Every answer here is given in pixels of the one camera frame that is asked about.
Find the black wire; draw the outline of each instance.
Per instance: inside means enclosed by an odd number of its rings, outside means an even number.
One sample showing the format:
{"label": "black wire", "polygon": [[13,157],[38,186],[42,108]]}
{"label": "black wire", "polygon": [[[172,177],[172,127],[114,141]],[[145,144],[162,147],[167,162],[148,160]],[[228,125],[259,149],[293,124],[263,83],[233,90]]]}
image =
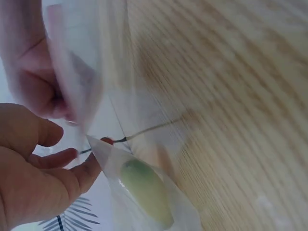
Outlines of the black wire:
{"label": "black wire", "polygon": [[[123,143],[123,142],[126,142],[126,141],[127,141],[127,138],[124,137],[123,139],[113,141],[113,143]],[[81,151],[80,154],[88,153],[90,151],[91,151],[91,148],[84,150],[84,151]]]}

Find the hand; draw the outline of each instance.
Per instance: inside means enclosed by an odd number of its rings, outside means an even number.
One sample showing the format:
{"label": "hand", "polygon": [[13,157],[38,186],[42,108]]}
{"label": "hand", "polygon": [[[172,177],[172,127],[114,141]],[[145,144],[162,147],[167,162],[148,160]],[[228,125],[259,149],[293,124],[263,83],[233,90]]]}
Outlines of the hand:
{"label": "hand", "polygon": [[52,66],[46,38],[16,58],[13,66],[4,63],[10,90],[15,99],[44,118],[69,119],[66,105]]}
{"label": "hand", "polygon": [[19,103],[41,117],[67,117],[41,7],[41,0],[0,0],[0,54],[10,90]]}
{"label": "hand", "polygon": [[23,106],[0,104],[0,131],[0,230],[61,214],[101,171],[93,154],[63,169],[76,157],[75,149],[46,157],[32,154],[38,144],[55,145],[63,130]]}

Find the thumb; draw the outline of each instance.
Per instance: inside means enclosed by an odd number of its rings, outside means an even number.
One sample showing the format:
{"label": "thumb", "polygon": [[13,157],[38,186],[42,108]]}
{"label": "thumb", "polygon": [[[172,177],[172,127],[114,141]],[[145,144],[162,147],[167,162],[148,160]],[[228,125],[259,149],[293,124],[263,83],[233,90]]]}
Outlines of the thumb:
{"label": "thumb", "polygon": [[65,186],[68,203],[71,204],[90,189],[101,170],[95,156],[91,154],[84,163],[72,169],[47,169],[45,172],[57,178]]}

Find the plastic wrap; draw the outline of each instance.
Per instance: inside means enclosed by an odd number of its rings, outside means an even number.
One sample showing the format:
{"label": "plastic wrap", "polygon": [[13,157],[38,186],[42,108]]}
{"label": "plastic wrap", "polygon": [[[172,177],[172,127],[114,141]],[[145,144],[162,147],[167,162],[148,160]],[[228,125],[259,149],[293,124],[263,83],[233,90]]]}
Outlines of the plastic wrap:
{"label": "plastic wrap", "polygon": [[201,231],[197,210],[160,169],[88,137],[108,178],[115,231]]}

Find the finger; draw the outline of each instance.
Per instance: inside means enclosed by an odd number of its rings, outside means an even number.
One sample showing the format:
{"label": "finger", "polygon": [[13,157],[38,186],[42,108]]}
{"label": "finger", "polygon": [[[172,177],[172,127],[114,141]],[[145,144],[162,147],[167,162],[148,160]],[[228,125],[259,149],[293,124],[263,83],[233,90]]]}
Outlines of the finger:
{"label": "finger", "polygon": [[79,182],[81,193],[86,193],[90,189],[101,170],[101,166],[97,162],[93,153],[91,153],[87,160],[81,165],[71,169],[71,172],[75,175]]}
{"label": "finger", "polygon": [[38,144],[44,147],[56,145],[63,136],[63,129],[59,125],[39,118],[38,120]]}
{"label": "finger", "polygon": [[63,136],[60,126],[10,103],[0,104],[0,129],[0,146],[16,151],[26,160],[38,144],[53,146]]}
{"label": "finger", "polygon": [[69,203],[72,203],[90,189],[100,174],[101,167],[91,154],[84,163],[70,170],[58,168],[44,171],[57,178],[65,186]]}
{"label": "finger", "polygon": [[33,154],[28,158],[28,162],[34,167],[44,169],[65,167],[77,157],[77,153],[76,149],[69,148],[45,157]]}

